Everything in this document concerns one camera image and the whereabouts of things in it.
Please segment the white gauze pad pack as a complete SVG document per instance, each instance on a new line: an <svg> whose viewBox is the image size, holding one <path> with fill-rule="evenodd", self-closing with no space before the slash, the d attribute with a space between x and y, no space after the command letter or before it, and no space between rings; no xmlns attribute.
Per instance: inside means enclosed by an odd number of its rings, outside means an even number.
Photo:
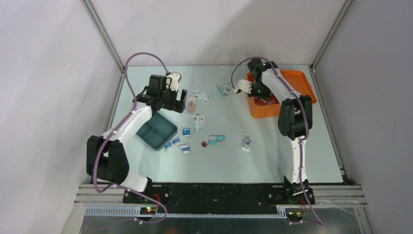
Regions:
<svg viewBox="0 0 413 234"><path fill-rule="evenodd" d="M277 99L264 100L264 99L256 98L254 99L254 101L257 106L279 105L279 101Z"/></svg>

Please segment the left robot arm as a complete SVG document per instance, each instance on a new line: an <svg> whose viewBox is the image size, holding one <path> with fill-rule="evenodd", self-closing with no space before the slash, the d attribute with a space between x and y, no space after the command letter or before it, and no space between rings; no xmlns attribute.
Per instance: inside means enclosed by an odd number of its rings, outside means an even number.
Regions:
<svg viewBox="0 0 413 234"><path fill-rule="evenodd" d="M159 110L184 111L187 90L183 89L180 99L177 99L181 78L177 72L165 76L151 75L148 85L134 96L132 108L123 119L102 135L89 137L86 152L88 175L135 190L135 197L142 203L152 201L154 190L148 186L149 178L130 168L125 146Z"/></svg>

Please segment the orange medicine kit box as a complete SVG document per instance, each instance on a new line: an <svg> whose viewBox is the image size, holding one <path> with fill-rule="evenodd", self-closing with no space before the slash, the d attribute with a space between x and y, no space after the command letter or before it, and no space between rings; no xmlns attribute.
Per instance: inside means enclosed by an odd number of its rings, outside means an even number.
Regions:
<svg viewBox="0 0 413 234"><path fill-rule="evenodd" d="M276 74L269 69L264 71L260 79L256 79L251 73L247 74L250 82L260 81L271 91L270 99L277 99L279 105L257 106L254 97L248 95L247 101L253 118L266 118L278 116L281 111L281 103L286 99L294 99L295 96L310 96L312 104L317 103L316 95L309 84L306 75L298 70L276 70Z"/></svg>

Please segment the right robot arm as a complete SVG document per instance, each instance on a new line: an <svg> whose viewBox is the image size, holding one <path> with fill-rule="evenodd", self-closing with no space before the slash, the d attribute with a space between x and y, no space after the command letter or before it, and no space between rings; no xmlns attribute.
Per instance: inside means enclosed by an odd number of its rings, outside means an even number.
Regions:
<svg viewBox="0 0 413 234"><path fill-rule="evenodd" d="M281 105L277 125L280 134L290 139L292 151L292 164L285 175L288 187L283 197L286 202L295 204L308 190L305 147L312 128L312 98L293 88L273 61L252 57L247 66L253 77L248 96L269 100L274 95Z"/></svg>

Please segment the teal plaster bag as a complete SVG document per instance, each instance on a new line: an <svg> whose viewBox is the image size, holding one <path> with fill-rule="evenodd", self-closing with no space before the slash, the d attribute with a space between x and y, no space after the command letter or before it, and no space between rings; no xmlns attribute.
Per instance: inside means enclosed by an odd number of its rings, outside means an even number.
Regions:
<svg viewBox="0 0 413 234"><path fill-rule="evenodd" d="M234 94L234 88L230 83L217 85L217 89L223 97L227 97Z"/></svg>

